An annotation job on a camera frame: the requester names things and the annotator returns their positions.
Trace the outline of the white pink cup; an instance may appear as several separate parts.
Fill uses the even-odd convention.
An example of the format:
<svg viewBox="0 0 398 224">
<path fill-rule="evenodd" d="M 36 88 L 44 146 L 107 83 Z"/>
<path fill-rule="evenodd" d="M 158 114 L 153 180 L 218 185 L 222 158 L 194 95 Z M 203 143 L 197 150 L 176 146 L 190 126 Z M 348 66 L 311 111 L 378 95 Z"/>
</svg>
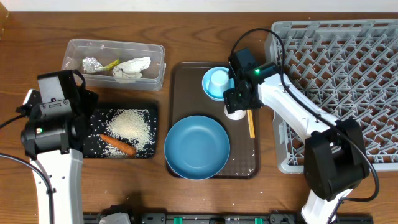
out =
<svg viewBox="0 0 398 224">
<path fill-rule="evenodd" d="M 234 113 L 228 113 L 226 106 L 224 106 L 224 114 L 228 119 L 238 121 L 246 116 L 245 110 L 237 110 Z"/>
</svg>

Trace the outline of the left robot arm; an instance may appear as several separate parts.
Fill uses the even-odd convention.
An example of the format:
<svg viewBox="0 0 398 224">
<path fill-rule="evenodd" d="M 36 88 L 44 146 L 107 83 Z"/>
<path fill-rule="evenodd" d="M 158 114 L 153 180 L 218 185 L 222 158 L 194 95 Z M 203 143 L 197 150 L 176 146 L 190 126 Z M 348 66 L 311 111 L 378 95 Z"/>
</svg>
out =
<svg viewBox="0 0 398 224">
<path fill-rule="evenodd" d="M 33 167 L 40 223 L 83 223 L 83 142 L 98 95 L 86 89 L 78 70 L 39 75 L 16 112 L 28 119 L 21 142 Z"/>
</svg>

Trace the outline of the dark blue plate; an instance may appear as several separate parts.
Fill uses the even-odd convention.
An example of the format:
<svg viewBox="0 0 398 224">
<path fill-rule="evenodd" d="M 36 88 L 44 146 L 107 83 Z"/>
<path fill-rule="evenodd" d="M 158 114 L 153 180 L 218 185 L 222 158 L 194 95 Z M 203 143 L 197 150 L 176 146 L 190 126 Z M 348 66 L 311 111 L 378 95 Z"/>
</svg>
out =
<svg viewBox="0 0 398 224">
<path fill-rule="evenodd" d="M 223 170 L 231 151 L 224 127 L 207 116 L 188 116 L 167 133 L 164 153 L 170 169 L 190 180 L 214 177 Z"/>
</svg>

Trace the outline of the white tissue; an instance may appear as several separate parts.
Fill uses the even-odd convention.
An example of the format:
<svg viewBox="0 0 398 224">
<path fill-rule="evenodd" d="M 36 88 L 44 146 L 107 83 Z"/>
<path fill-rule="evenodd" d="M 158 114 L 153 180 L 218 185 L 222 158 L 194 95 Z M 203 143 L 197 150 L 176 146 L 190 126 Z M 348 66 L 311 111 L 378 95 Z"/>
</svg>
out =
<svg viewBox="0 0 398 224">
<path fill-rule="evenodd" d="M 142 77 L 142 71 L 149 68 L 150 57 L 135 58 L 113 68 L 113 77 L 118 83 L 134 83 Z"/>
</svg>

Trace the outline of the orange carrot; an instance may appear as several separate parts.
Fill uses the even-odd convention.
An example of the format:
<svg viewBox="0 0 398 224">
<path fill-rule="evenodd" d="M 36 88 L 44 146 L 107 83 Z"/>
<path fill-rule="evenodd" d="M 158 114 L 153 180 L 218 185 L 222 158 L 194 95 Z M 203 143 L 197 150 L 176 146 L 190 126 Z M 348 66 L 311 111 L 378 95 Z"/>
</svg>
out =
<svg viewBox="0 0 398 224">
<path fill-rule="evenodd" d="M 122 141 L 119 141 L 104 134 L 100 134 L 100 138 L 106 143 L 118 148 L 120 151 L 127 154 L 128 156 L 134 157 L 136 155 L 136 149 L 133 146 L 130 146 Z"/>
</svg>

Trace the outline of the green foil snack wrapper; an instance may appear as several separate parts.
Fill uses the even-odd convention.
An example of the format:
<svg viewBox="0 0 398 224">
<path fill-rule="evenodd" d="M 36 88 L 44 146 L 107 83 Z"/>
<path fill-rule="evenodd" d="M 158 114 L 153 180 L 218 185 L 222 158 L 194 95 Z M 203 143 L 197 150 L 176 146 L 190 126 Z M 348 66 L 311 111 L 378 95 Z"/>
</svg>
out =
<svg viewBox="0 0 398 224">
<path fill-rule="evenodd" d="M 108 65 L 102 65 L 96 58 L 94 57 L 86 57 L 82 60 L 83 70 L 85 73 L 98 73 L 104 72 L 113 69 L 115 66 L 120 64 L 120 60 L 117 59 Z"/>
</svg>

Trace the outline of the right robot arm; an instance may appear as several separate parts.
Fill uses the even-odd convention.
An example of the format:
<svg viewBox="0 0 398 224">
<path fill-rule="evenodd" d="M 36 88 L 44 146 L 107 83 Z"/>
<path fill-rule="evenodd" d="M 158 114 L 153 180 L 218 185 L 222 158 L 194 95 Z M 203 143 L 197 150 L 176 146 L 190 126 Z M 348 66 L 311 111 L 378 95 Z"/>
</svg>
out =
<svg viewBox="0 0 398 224">
<path fill-rule="evenodd" d="M 272 108 L 304 143 L 304 176 L 310 195 L 301 215 L 306 223 L 331 223 L 336 209 L 369 176 L 360 125 L 319 108 L 273 62 L 261 65 L 247 48 L 228 59 L 234 87 L 223 93 L 226 110 Z"/>
</svg>

